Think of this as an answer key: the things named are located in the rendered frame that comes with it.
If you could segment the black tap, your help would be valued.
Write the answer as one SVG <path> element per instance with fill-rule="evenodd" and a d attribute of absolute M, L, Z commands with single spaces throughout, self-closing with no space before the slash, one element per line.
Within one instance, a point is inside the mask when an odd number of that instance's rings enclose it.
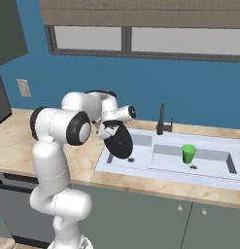
<path fill-rule="evenodd" d="M 159 120 L 156 125 L 156 134 L 157 135 L 162 135 L 164 131 L 171 132 L 173 124 L 165 124 L 163 122 L 163 115 L 164 115 L 164 104 L 160 104 L 160 115 L 159 115 Z"/>

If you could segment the grey dishwasher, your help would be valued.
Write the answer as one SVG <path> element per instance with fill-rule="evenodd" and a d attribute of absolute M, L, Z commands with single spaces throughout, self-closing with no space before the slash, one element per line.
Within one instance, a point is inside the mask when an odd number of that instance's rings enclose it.
<path fill-rule="evenodd" d="M 53 217 L 31 208 L 34 177 L 0 172 L 0 212 L 16 243 L 47 249 L 54 239 Z"/>

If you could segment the brown window blind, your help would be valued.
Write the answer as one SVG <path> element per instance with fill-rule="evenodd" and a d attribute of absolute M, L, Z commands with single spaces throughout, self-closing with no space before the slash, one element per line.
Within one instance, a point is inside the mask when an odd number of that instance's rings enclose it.
<path fill-rule="evenodd" d="M 39 0 L 45 25 L 240 28 L 240 0 Z"/>

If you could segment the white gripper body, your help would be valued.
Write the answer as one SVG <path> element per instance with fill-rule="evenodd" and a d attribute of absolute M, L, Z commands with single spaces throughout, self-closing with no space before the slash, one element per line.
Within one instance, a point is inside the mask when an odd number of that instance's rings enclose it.
<path fill-rule="evenodd" d="M 114 136 L 118 130 L 118 126 L 105 126 L 104 124 L 101 124 L 98 128 L 98 138 L 105 140 L 108 139 L 111 136 Z"/>

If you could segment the dark grey microwave oven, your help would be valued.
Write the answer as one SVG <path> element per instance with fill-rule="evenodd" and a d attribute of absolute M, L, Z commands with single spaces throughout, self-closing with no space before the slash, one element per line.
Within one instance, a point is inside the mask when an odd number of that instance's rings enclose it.
<path fill-rule="evenodd" d="M 12 115 L 12 108 L 0 75 L 0 124 Z"/>

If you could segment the wide grey-green cupboard door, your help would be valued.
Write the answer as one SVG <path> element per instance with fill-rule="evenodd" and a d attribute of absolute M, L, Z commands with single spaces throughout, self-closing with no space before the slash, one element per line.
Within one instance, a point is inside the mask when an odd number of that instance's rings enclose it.
<path fill-rule="evenodd" d="M 181 249 L 191 204 L 159 196 L 78 185 L 92 198 L 81 221 L 94 249 Z M 178 211 L 181 204 L 183 211 Z"/>

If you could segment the grey framed window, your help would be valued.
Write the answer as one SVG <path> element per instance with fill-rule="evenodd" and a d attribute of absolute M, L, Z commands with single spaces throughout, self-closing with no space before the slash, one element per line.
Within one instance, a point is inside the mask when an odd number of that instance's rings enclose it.
<path fill-rule="evenodd" d="M 240 29 L 45 27 L 51 54 L 240 62 Z"/>

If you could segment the black pan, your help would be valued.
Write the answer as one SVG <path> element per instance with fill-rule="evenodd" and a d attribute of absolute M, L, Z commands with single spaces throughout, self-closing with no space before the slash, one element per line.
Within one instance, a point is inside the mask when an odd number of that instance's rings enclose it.
<path fill-rule="evenodd" d="M 109 152 L 119 159 L 127 159 L 133 151 L 133 142 L 128 129 L 121 121 L 107 121 L 103 125 L 105 128 L 117 130 L 114 135 L 104 140 Z"/>

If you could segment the beige wall socket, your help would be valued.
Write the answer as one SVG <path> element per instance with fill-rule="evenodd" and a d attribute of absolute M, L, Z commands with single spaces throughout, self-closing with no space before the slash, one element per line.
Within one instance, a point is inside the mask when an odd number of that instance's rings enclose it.
<path fill-rule="evenodd" d="M 17 79 L 17 85 L 19 88 L 20 95 L 22 97 L 30 97 L 31 92 L 27 80 Z"/>

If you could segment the narrow grey-green cupboard door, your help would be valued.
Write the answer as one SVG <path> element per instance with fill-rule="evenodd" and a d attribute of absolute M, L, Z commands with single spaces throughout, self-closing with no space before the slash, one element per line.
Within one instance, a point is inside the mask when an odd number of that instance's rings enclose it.
<path fill-rule="evenodd" d="M 240 209 L 194 203 L 182 249 L 240 249 Z"/>

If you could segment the white double sink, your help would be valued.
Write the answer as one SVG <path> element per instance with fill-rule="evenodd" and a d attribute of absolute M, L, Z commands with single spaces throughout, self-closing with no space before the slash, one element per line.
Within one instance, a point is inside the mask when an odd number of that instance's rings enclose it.
<path fill-rule="evenodd" d="M 240 140 L 144 129 L 129 130 L 133 151 L 120 160 L 103 150 L 95 169 L 102 172 L 240 191 Z M 182 146 L 197 151 L 184 163 Z"/>

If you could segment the green cup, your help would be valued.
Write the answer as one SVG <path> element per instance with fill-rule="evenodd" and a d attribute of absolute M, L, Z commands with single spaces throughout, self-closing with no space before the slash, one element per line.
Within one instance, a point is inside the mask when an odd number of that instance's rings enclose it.
<path fill-rule="evenodd" d="M 184 163 L 191 163 L 197 149 L 191 144 L 185 144 L 182 146 L 182 156 Z"/>

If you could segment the grey wall cupboard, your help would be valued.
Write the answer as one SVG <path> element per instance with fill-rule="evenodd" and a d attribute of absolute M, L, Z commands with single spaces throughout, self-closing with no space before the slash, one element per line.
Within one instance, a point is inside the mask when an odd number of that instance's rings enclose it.
<path fill-rule="evenodd" d="M 0 0 L 0 66 L 27 54 L 16 0 Z"/>

